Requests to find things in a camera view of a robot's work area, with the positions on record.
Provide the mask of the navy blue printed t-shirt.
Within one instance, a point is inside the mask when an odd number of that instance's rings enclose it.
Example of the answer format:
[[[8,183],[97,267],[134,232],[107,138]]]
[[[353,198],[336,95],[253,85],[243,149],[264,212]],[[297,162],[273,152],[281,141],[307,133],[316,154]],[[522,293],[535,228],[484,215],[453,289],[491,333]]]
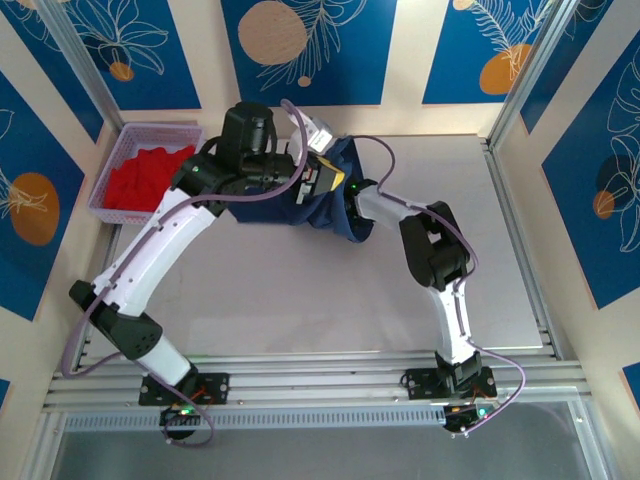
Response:
[[[353,243],[370,236],[374,222],[361,219],[355,207],[355,195],[376,182],[364,178],[354,138],[343,137],[327,151],[328,160],[342,170],[346,179],[333,191],[311,197],[298,205],[291,193],[252,203],[232,203],[228,210],[240,223],[266,223],[331,230]]]

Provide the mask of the lavender plastic basket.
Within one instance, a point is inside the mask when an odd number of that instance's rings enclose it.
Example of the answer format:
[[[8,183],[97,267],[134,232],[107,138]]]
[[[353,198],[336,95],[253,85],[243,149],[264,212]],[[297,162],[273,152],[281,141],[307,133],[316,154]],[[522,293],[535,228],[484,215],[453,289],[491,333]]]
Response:
[[[88,209],[106,224],[144,225],[151,212],[118,210],[104,205],[111,172],[134,158],[140,150],[163,147],[168,153],[193,146],[199,149],[205,141],[205,131],[197,124],[127,123],[113,146],[102,172],[89,196]]]

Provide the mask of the red cloth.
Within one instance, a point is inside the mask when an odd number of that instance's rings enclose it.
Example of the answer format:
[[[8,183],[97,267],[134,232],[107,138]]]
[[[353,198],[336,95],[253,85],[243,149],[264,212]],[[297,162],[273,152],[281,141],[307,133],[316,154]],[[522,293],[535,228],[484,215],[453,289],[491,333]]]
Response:
[[[164,147],[141,149],[111,171],[103,207],[111,210],[153,212],[170,187],[175,173],[195,153],[188,145],[170,153]]]

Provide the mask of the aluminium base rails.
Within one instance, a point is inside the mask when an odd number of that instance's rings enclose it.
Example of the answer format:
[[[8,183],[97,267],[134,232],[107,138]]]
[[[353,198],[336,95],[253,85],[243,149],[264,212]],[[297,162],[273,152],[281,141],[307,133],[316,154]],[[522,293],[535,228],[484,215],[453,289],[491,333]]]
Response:
[[[509,351],[509,365],[485,358],[501,397],[521,380],[522,400],[588,397],[593,390],[576,360],[560,360],[548,348]],[[203,372],[230,376],[230,409],[338,407],[405,404],[407,391],[400,378],[411,368],[435,366],[430,351],[340,352],[249,356],[197,356],[193,363]],[[45,412],[99,412],[134,410],[142,372],[124,360],[71,380],[55,374],[45,395]]]

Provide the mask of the black right controller board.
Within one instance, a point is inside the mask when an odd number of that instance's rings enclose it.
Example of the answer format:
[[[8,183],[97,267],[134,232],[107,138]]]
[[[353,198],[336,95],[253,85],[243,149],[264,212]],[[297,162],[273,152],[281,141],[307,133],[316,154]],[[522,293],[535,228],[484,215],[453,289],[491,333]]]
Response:
[[[452,436],[467,435],[470,430],[490,419],[499,407],[499,403],[444,406],[444,429]]]

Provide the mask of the black controller board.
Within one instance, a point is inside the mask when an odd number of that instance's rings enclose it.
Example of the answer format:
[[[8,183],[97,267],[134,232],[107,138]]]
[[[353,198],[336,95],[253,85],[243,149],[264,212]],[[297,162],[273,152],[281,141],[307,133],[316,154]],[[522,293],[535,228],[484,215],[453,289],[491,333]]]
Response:
[[[470,430],[490,419],[499,407],[499,403],[444,406],[444,429],[452,436],[467,435]]]
[[[159,426],[168,444],[180,443],[196,432],[201,416],[192,406],[172,405],[160,413]]]

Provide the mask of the grey metal panel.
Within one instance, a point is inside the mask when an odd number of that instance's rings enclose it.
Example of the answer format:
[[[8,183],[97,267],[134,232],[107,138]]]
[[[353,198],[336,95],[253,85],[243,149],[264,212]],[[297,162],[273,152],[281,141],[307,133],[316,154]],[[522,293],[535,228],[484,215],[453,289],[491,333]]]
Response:
[[[52,480],[614,480],[565,402],[516,403],[469,437],[436,426],[229,429],[186,450],[152,431],[67,430]]]

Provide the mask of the black left controller board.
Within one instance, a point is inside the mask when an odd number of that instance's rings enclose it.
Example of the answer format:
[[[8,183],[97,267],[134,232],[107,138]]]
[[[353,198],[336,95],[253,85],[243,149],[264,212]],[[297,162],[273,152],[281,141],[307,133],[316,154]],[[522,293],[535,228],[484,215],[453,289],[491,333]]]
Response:
[[[180,443],[196,432],[201,416],[192,406],[172,405],[160,413],[159,426],[168,444]]]

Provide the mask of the blue floral wall panel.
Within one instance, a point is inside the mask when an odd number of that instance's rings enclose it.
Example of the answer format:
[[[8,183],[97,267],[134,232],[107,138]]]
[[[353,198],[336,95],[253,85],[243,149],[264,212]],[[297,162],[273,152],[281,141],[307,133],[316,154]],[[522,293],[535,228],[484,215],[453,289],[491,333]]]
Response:
[[[640,287],[640,31],[542,168],[597,308]]]
[[[36,10],[33,0],[0,0],[7,18],[89,137],[97,142],[104,120]]]
[[[35,319],[84,178],[0,72],[0,307]]]
[[[168,0],[68,0],[63,8],[118,107],[201,107]]]
[[[587,125],[640,139],[640,0],[578,0],[524,101],[524,134],[563,135],[584,106]]]
[[[450,0],[423,103],[504,101],[555,0]]]
[[[380,104],[397,0],[220,2],[242,99]]]

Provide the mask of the aluminium side rail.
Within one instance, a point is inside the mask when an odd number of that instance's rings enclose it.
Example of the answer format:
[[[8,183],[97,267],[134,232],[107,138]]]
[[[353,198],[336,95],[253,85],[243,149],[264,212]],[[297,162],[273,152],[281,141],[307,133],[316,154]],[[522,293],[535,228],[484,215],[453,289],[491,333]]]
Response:
[[[558,331],[550,317],[546,300],[544,299],[540,283],[527,250],[523,230],[516,212],[516,205],[510,194],[499,159],[493,153],[487,140],[482,142],[482,150],[536,324],[539,330],[549,338],[548,343],[553,349],[554,357],[558,360],[566,360],[567,352],[565,350],[563,337],[558,335]]]
[[[113,260],[117,251],[121,227],[113,224],[102,224],[99,227],[93,256],[89,263],[85,279],[92,281],[101,274]],[[93,365],[103,357],[110,355],[113,348],[101,340],[99,333],[88,323],[74,343],[72,371],[77,372]]]

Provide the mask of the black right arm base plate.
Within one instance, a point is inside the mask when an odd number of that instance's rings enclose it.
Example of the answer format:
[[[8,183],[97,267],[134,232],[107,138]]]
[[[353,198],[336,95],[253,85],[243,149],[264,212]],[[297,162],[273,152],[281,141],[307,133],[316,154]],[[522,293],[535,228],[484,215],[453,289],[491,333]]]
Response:
[[[480,396],[496,398],[497,388],[493,372],[482,367],[480,373],[466,380],[455,390],[446,384],[436,368],[408,369],[400,378],[400,385],[408,391],[410,400],[465,400]]]

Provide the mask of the aluminium frame post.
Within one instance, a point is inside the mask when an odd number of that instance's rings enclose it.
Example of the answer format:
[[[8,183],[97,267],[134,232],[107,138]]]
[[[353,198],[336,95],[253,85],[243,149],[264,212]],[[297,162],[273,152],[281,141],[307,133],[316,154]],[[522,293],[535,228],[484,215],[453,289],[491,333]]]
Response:
[[[487,152],[493,153],[497,149],[511,124],[519,116],[522,105],[529,97],[533,86],[562,37],[578,3],[579,0],[554,0],[551,4],[551,11],[541,26],[522,70],[514,81],[496,122],[485,138]]]
[[[63,5],[57,0],[34,0],[34,4],[48,32],[104,122],[113,132],[120,133],[124,121],[117,103]]]

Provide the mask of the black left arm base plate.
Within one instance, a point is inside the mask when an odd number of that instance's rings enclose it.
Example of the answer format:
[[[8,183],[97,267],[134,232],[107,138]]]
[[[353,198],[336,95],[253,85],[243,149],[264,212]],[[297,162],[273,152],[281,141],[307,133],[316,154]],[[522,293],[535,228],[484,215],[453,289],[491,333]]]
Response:
[[[227,373],[191,372],[174,389],[197,405],[224,405],[230,390]],[[184,400],[151,375],[142,379],[138,404],[141,406],[169,406]]]

